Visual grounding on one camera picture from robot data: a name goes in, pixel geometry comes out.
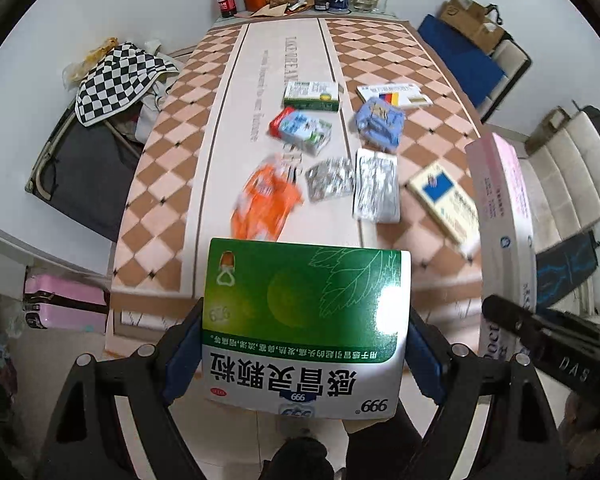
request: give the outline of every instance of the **black pants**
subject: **black pants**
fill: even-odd
[[[346,480],[397,480],[422,438],[404,406],[395,416],[349,435]],[[313,438],[289,440],[274,455],[260,480],[333,480],[327,449]]]

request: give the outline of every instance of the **white and green medicine box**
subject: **white and green medicine box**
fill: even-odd
[[[296,110],[337,112],[340,109],[338,84],[289,81],[286,84],[284,104]]]
[[[214,238],[202,322],[207,397],[285,415],[392,416],[410,278],[405,251]]]

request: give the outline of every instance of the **dining table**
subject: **dining table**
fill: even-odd
[[[268,135],[292,80],[340,86],[339,111],[318,112],[332,134],[317,156]],[[338,156],[355,161],[358,149],[372,148],[356,129],[363,105],[356,90],[387,83],[415,84],[432,101],[406,110],[395,153],[400,221],[357,220],[351,197],[309,202],[308,168]],[[454,76],[409,22],[301,13],[221,23],[192,50],[142,152],[115,249],[110,307],[119,318],[182,319],[204,295],[211,238],[231,237],[244,184],[267,156],[290,150],[304,202],[280,242],[409,251],[411,304],[419,310],[480,298],[479,251],[462,255],[406,184],[437,161],[473,198],[465,147],[482,129]]]

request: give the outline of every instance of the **floor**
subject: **floor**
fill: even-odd
[[[104,337],[93,333],[26,328],[10,343],[18,372],[14,408],[22,422],[24,442],[38,457],[46,427],[64,379],[74,359],[84,352],[100,356]],[[562,420],[568,390],[542,376],[545,391],[557,422]],[[410,374],[404,374],[400,398],[414,425],[424,434],[435,413],[433,402],[421,396]],[[154,478],[138,439],[126,399],[117,399],[125,439],[138,477]],[[452,478],[465,478],[477,449],[488,406],[479,404],[474,424]],[[290,436],[281,417],[215,404],[203,399],[199,380],[171,407],[184,441],[208,480],[256,480],[263,460],[271,459]],[[310,431],[327,447],[328,459],[337,470],[344,466],[347,434],[339,420],[311,420]]]

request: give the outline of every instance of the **orange package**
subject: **orange package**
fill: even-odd
[[[289,169],[281,157],[272,156],[251,175],[231,217],[233,238],[278,240],[286,217],[302,203],[300,190],[288,181]]]

